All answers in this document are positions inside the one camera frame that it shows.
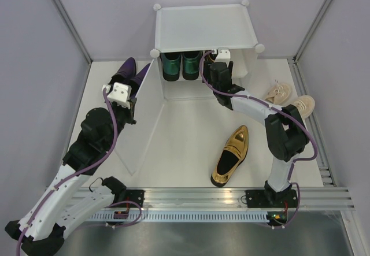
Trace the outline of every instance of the pair of shoes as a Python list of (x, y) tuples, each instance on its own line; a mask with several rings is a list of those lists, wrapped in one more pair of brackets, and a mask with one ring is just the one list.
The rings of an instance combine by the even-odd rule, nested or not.
[(136, 61), (134, 58), (128, 58), (122, 64), (117, 73), (112, 76), (109, 84), (113, 85), (114, 83), (121, 83), (131, 86), (130, 98), (133, 98), (136, 93), (138, 93), (149, 66), (150, 64), (145, 65), (145, 67), (136, 74)]
[(219, 162), (212, 172), (210, 181), (216, 187), (223, 187), (244, 161), (248, 152), (248, 129), (240, 126), (227, 140)]
[[(268, 91), (265, 100), (276, 105), (282, 105), (289, 99), (291, 92), (291, 85), (278, 83)], [(298, 109), (302, 119), (309, 117), (315, 108), (315, 100), (309, 95), (298, 97), (292, 104)]]
[(199, 63), (202, 51), (189, 51), (183, 53), (162, 53), (163, 78), (166, 81), (177, 81), (180, 77), (181, 56), (183, 57), (183, 77), (193, 81), (199, 77)]

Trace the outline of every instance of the beige sneaker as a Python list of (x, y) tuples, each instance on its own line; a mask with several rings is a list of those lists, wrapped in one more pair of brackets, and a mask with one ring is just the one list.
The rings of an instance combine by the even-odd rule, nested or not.
[(291, 90), (291, 85), (278, 83), (269, 90), (265, 100), (276, 105), (282, 105), (290, 97)]
[(306, 119), (312, 114), (315, 108), (315, 100), (311, 96), (303, 95), (298, 97), (298, 99), (293, 102), (293, 105), (297, 107), (302, 119)]

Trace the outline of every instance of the shoe sole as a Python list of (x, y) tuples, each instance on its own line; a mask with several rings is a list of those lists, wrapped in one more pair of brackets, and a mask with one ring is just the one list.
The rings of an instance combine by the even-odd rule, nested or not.
[[(246, 158), (246, 157), (247, 157), (247, 155), (245, 155), (244, 159), (240, 161), (239, 165), (241, 165), (241, 164), (242, 164), (242, 162), (245, 160), (245, 158)], [(218, 187), (218, 188), (222, 188), (224, 185), (226, 185), (226, 184), (229, 182), (229, 180), (227, 180), (227, 182), (226, 182), (226, 183), (221, 184), (221, 183), (216, 182), (216, 181), (213, 179), (212, 174), (210, 175), (210, 181), (211, 181), (211, 183), (212, 183), (213, 185), (215, 185), (216, 187)]]
[(169, 75), (165, 73), (163, 70), (163, 79), (165, 79), (166, 81), (177, 81), (179, 78), (180, 78), (180, 72), (175, 75)]
[(185, 80), (194, 81), (199, 77), (199, 72), (194, 73), (194, 74), (188, 74), (188, 73), (183, 72), (183, 77)]

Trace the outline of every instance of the gray floor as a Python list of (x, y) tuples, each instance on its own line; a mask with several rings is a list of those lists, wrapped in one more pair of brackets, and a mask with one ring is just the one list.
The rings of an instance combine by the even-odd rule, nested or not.
[(284, 230), (247, 223), (151, 223), (113, 231), (76, 231), (58, 256), (79, 255), (353, 255), (342, 221), (333, 215), (300, 213)]

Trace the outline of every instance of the shelf connector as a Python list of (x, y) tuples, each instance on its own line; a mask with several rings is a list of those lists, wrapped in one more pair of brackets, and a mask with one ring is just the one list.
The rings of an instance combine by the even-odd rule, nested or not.
[(150, 51), (150, 56), (151, 56), (152, 58), (158, 58), (158, 57), (160, 56), (160, 52), (159, 52), (157, 49), (152, 49), (152, 50)]
[(161, 7), (161, 5), (159, 4), (159, 3), (156, 3), (156, 4), (154, 4), (154, 6), (153, 6), (153, 9), (155, 10), (155, 11), (158, 11), (158, 10), (160, 10), (162, 7)]
[(249, 6), (249, 1), (248, 0), (243, 0), (242, 5), (243, 6)]
[(265, 46), (261, 43), (255, 45), (254, 51), (256, 51), (257, 54), (261, 54), (263, 51), (265, 51)]

